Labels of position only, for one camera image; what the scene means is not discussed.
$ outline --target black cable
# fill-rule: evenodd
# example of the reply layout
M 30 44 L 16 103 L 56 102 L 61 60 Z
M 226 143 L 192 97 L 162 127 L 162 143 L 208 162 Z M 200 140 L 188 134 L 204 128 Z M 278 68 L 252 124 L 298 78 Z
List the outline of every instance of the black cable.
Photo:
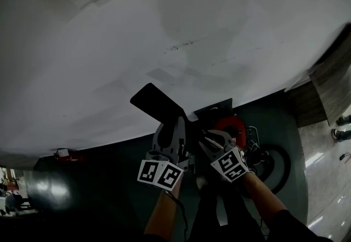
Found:
M 175 198 L 175 196 L 166 191 L 166 194 L 168 194 L 168 196 L 176 203 L 178 204 L 178 206 L 180 207 L 181 211 L 182 211 L 182 215 L 183 215 L 183 219 L 184 219 L 184 223 L 185 223 L 185 229 L 184 229 L 184 241 L 186 242 L 186 232 L 188 231 L 188 220 L 186 219 L 186 215 L 185 215 L 185 208 L 182 202 L 180 202 L 177 198 Z

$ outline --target person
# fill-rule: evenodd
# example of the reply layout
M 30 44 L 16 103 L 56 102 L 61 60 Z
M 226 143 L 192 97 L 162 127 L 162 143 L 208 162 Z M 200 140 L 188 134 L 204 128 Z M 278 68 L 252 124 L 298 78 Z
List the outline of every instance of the person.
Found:
M 178 198 L 179 180 L 172 194 Z M 249 192 L 261 218 L 270 229 L 268 241 L 330 241 L 315 235 L 304 224 L 295 219 L 286 206 L 253 173 L 247 172 L 236 181 L 241 181 Z M 200 203 L 189 241 L 265 241 L 256 220 L 247 211 L 240 194 L 233 184 L 221 181 L 209 185 L 205 178 L 197 177 Z M 217 192 L 221 195 L 227 212 L 228 225 L 220 226 L 216 215 Z M 171 241 L 172 227 L 176 214 L 176 203 L 161 192 L 158 202 L 146 225 L 144 241 Z
M 22 204 L 24 202 L 28 202 L 28 198 L 23 198 L 19 194 L 9 194 L 5 197 L 5 210 L 6 213 L 10 212 L 18 212 L 21 210 L 29 210 L 31 209 L 30 205 L 26 205 L 26 208 L 22 208 Z
M 344 126 L 344 125 L 347 125 L 347 124 L 350 124 L 351 123 L 351 115 L 348 115 L 348 116 L 341 116 L 337 121 L 336 121 L 336 124 L 338 126 Z M 339 131 L 339 130 L 336 130 L 336 129 L 332 129 L 331 130 L 331 135 L 332 135 L 332 138 L 333 140 L 335 140 L 336 142 L 343 142 L 344 140 L 348 140 L 348 139 L 351 139 L 351 130 L 348 130 L 348 131 Z

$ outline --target white wall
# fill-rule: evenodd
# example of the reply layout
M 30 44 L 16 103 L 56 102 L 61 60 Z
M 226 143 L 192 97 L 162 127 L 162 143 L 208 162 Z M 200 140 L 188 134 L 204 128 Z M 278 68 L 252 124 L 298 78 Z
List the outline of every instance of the white wall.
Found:
M 0 0 L 0 13 L 1 151 L 48 155 L 152 133 L 129 104 L 148 82 L 187 113 L 285 88 L 351 0 Z

